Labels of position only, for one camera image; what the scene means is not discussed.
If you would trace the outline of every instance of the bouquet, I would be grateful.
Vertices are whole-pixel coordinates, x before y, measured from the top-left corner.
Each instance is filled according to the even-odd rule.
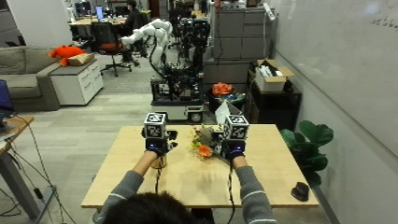
[[[197,152],[204,159],[213,156],[213,148],[217,145],[217,142],[213,141],[213,127],[205,127],[201,124],[201,127],[193,127],[193,140],[190,143],[190,148]]]

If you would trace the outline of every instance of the orange flower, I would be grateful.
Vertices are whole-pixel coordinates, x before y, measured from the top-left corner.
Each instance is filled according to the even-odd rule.
[[[198,154],[202,157],[210,157],[212,156],[212,149],[206,145],[201,145],[198,147]]]

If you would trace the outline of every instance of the hand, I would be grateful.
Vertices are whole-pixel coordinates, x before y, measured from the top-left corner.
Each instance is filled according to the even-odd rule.
[[[216,154],[226,161],[233,161],[236,157],[245,156],[245,142],[222,140],[214,150]]]
[[[158,147],[158,146],[153,146],[146,148],[146,151],[153,151],[158,157],[164,157],[165,154],[178,145],[178,143],[176,142],[172,142],[169,144],[164,144],[162,147]]]

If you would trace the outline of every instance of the whiteboard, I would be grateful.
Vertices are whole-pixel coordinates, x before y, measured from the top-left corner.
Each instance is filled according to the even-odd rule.
[[[274,0],[272,7],[276,51],[398,155],[398,0]]]

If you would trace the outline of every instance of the handheld controller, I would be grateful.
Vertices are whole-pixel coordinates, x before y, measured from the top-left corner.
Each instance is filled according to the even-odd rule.
[[[177,146],[176,142],[168,143],[168,140],[176,140],[177,130],[166,130],[165,115],[157,113],[148,113],[141,132],[145,138],[145,148],[157,149],[160,151],[169,151]]]
[[[249,126],[242,115],[226,116],[224,130],[213,133],[213,138],[218,142],[214,151],[222,158],[234,151],[245,151]]]

